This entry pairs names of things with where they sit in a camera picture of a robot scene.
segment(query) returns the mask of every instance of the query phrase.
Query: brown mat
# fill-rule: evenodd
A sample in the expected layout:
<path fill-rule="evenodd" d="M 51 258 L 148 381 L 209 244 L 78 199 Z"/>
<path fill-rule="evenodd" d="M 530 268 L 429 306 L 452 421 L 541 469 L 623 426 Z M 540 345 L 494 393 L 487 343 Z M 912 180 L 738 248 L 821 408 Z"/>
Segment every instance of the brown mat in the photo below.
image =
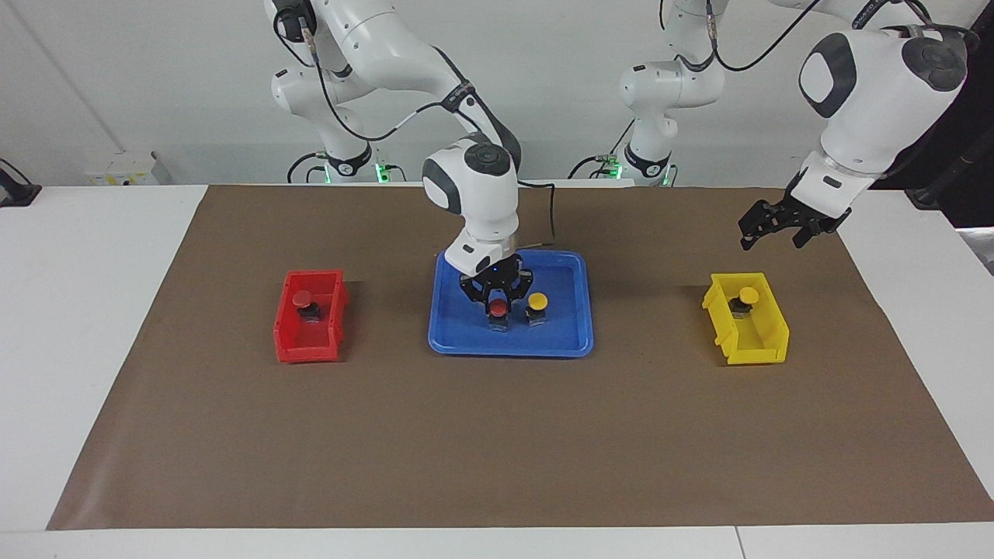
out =
<path fill-rule="evenodd" d="M 667 526 L 994 520 L 836 237 L 738 245 L 757 190 L 567 190 L 589 267 L 580 361 L 441 357 L 419 189 L 212 187 L 50 529 Z M 522 242 L 547 198 L 522 200 Z M 276 363 L 288 270 L 343 268 L 348 362 Z M 787 363 L 731 368 L 701 300 L 766 272 Z"/>

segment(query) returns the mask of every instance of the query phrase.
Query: yellow bin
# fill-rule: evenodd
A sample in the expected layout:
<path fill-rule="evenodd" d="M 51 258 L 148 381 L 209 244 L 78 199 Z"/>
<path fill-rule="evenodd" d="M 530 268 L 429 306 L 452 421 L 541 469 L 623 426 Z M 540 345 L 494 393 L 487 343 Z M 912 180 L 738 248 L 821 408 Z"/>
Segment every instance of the yellow bin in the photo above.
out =
<path fill-rule="evenodd" d="M 704 308 L 715 325 L 715 345 L 729 365 L 782 363 L 787 358 L 790 330 L 763 274 L 712 274 Z M 752 304 L 744 318 L 732 316 L 731 301 Z"/>

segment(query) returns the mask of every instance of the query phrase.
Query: yellow button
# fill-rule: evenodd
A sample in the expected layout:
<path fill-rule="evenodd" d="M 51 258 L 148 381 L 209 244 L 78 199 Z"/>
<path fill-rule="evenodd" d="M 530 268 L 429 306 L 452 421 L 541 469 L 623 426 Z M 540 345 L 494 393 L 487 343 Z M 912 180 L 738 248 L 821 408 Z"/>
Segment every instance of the yellow button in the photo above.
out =
<path fill-rule="evenodd" d="M 745 304 L 756 304 L 759 302 L 759 291 L 752 287 L 743 287 L 739 291 L 739 300 Z"/>
<path fill-rule="evenodd" d="M 549 306 L 549 298 L 544 293 L 532 293 L 528 296 L 528 307 L 534 310 L 545 310 Z"/>

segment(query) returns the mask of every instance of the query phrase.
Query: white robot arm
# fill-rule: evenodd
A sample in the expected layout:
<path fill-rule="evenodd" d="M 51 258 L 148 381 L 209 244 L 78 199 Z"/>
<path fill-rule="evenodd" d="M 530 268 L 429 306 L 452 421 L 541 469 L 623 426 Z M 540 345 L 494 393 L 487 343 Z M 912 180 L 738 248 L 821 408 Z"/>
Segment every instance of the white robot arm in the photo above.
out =
<path fill-rule="evenodd" d="M 788 227 L 802 228 L 794 238 L 798 248 L 816 235 L 833 233 L 852 201 L 945 112 L 966 77 L 962 38 L 942 26 L 924 26 L 907 3 L 768 1 L 834 15 L 853 30 L 825 38 L 801 70 L 801 91 L 829 119 L 828 127 L 784 200 L 757 202 L 740 220 L 746 250 Z M 714 58 L 727 5 L 727 0 L 676 0 L 664 36 L 677 60 L 639 65 L 622 78 L 622 98 L 636 118 L 631 141 L 615 155 L 624 161 L 622 176 L 658 184 L 667 174 L 677 130 L 666 111 L 702 106 L 721 95 L 724 70 Z"/>
<path fill-rule="evenodd" d="M 431 155 L 422 170 L 428 197 L 465 219 L 445 258 L 463 274 L 471 299 L 486 302 L 493 289 L 504 290 L 509 301 L 523 297 L 531 273 L 515 254 L 521 145 L 452 60 L 416 37 L 386 0 L 264 1 L 290 48 L 316 68 L 313 78 L 304 71 L 277 74 L 273 95 L 317 126 L 329 156 L 342 154 L 337 161 L 346 166 L 337 170 L 364 164 L 368 142 L 384 137 L 364 136 L 358 117 L 338 103 L 374 89 L 419 91 L 437 101 L 412 116 L 430 106 L 456 116 L 467 135 Z M 328 64 L 343 70 L 328 73 Z"/>

